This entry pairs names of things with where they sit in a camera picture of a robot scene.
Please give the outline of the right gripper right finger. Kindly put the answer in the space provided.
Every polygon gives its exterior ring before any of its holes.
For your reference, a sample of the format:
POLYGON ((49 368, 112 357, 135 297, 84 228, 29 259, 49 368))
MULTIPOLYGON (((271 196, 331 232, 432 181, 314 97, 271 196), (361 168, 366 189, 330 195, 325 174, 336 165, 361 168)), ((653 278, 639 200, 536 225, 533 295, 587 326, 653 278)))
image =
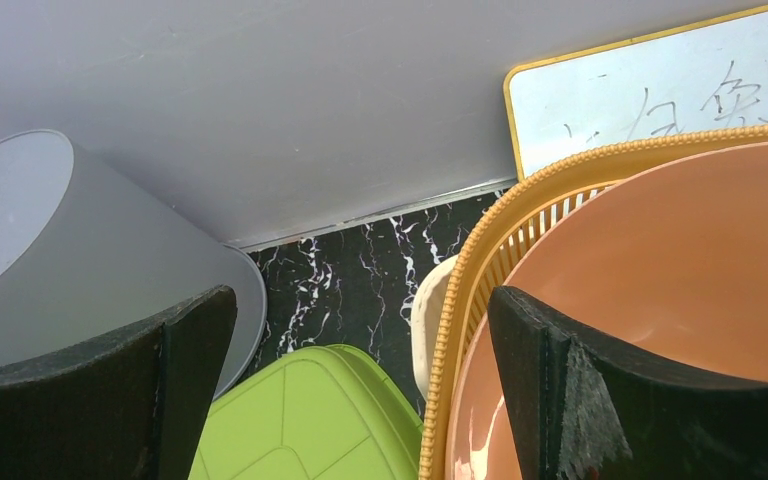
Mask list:
POLYGON ((768 479, 768 383, 700 369, 501 286, 487 320, 526 479, 768 479))

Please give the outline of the green plastic tub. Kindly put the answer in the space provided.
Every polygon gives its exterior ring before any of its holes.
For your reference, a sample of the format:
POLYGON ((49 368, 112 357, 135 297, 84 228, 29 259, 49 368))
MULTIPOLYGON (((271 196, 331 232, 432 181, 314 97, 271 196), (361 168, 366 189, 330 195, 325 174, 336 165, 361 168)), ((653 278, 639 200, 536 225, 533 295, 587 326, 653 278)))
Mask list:
POLYGON ((422 421, 345 344, 289 353, 216 400, 192 479, 415 479, 422 421))

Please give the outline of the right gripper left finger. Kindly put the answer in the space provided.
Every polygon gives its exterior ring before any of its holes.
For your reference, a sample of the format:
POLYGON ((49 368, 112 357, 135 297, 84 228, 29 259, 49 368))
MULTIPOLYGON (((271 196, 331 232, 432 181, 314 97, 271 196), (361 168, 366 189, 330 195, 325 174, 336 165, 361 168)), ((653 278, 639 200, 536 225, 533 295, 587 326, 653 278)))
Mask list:
POLYGON ((185 479, 237 318, 211 288, 0 366, 0 479, 185 479))

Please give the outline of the grey plastic bucket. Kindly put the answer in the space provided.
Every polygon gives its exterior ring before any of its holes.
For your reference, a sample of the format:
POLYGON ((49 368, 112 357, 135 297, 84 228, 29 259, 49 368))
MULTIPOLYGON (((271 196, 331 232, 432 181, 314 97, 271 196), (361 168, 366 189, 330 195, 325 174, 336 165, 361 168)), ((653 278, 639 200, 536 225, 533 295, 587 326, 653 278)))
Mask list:
POLYGON ((227 392, 265 329, 252 258, 53 130, 0 141, 0 365, 149 317, 215 285, 238 314, 217 380, 227 392))

